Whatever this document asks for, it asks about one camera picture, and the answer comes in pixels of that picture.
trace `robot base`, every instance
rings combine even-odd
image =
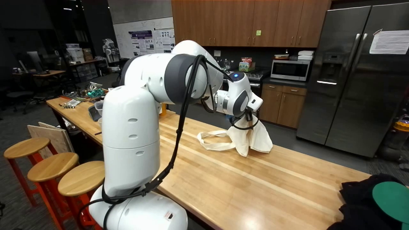
[[[91,201],[100,198],[102,187],[91,196]],[[89,214],[99,226],[111,205],[104,202],[89,206]],[[144,197],[134,197],[116,205],[107,216],[107,229],[187,229],[187,215],[178,205],[154,192]]]

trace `microwave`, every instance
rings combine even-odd
[[[306,82],[310,60],[272,60],[270,78]]]

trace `white cloth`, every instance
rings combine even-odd
[[[235,127],[246,128],[254,126],[256,118],[252,115],[251,122],[246,122],[242,117],[235,123]],[[246,156],[247,150],[254,150],[260,154],[269,154],[273,147],[265,127],[258,120],[252,129],[240,131],[229,127],[227,131],[200,132],[196,134],[199,143],[209,151],[227,151],[235,149],[240,156]],[[206,143],[203,138],[208,137],[224,137],[227,136],[231,142],[228,143]]]

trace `stool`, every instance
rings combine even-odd
[[[26,174],[26,178],[35,184],[35,188],[57,229],[63,229],[63,221],[70,218],[67,206],[57,192],[57,180],[72,169],[76,163],[76,154],[61,152],[42,160]]]
[[[51,145],[51,141],[48,138],[42,138],[42,137],[21,141],[8,147],[6,151],[3,151],[3,157],[10,164],[17,182],[22,187],[24,193],[28,197],[31,206],[35,205],[33,195],[38,192],[36,189],[29,189],[26,180],[24,179],[24,175],[21,174],[21,170],[17,168],[15,160],[26,156],[31,163],[31,165],[35,165],[42,160],[39,151],[44,147],[47,147],[52,155],[56,155],[56,151]]]
[[[104,178],[102,161],[89,161],[81,164],[67,174],[58,183],[58,192],[66,198],[71,215],[79,226],[94,226],[100,229],[85,211],[77,218],[81,207],[89,203],[91,193],[99,187]]]

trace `upper cabinet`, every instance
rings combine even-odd
[[[176,42],[315,48],[330,0],[172,0]]]

